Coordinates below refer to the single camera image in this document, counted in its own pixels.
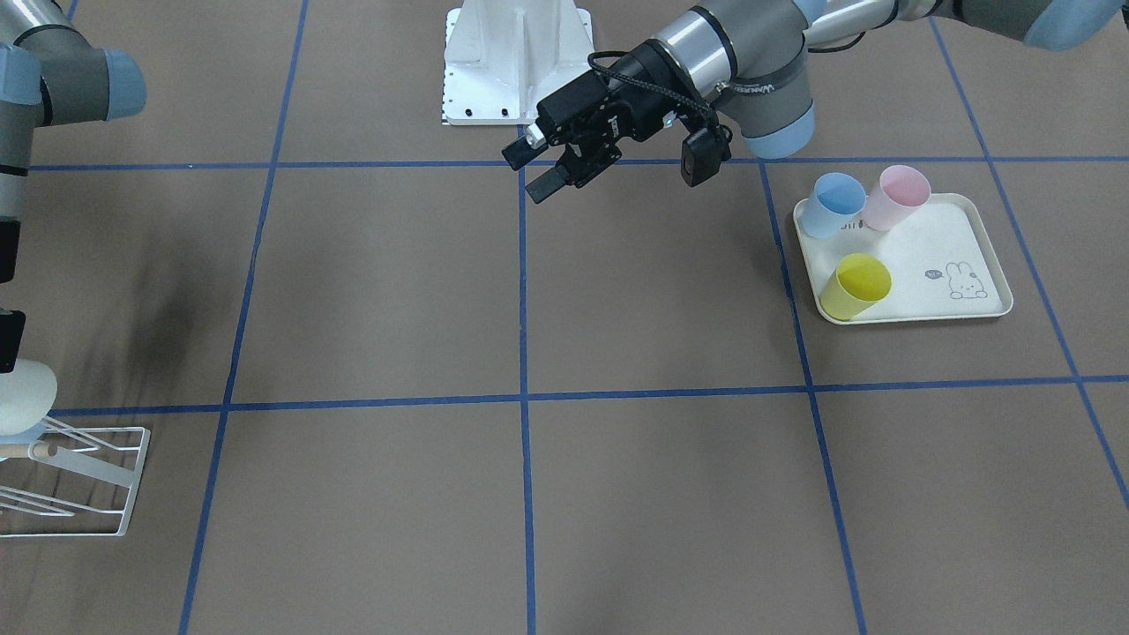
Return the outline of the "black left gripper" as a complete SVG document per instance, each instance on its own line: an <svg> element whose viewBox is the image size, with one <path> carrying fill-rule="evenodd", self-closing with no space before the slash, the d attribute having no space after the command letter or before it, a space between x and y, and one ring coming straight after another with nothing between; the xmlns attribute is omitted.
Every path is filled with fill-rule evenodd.
<svg viewBox="0 0 1129 635"><path fill-rule="evenodd" d="M537 104L536 125L504 148L509 168L522 169L548 146L561 147L553 168L526 184L534 205L564 186L581 188L620 160L618 141L649 140L669 114L690 134L698 129L693 84L659 41L630 51L593 53L589 70Z"/></svg>

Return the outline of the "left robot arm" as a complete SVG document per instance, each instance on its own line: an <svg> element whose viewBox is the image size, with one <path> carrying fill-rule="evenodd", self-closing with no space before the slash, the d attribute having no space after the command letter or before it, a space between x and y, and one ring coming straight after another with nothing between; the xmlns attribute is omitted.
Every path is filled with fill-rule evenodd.
<svg viewBox="0 0 1129 635"><path fill-rule="evenodd" d="M541 101L526 134L504 149L522 169L562 153L526 184L536 205L581 188L621 160L618 142L686 129L681 176L697 186L730 160L739 137L760 160L782 160L815 131L811 54L854 47L898 21L942 17L1029 47L1077 47L1126 14L1124 1L699 1L630 51L587 56L587 69Z"/></svg>

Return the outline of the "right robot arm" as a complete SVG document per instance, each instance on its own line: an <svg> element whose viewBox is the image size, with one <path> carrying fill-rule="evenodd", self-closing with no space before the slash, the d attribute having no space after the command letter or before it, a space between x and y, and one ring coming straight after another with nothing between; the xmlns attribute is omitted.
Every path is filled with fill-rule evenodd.
<svg viewBox="0 0 1129 635"><path fill-rule="evenodd" d="M56 1L1 5L1 281L16 272L35 130L135 116L145 72L93 47Z"/></svg>

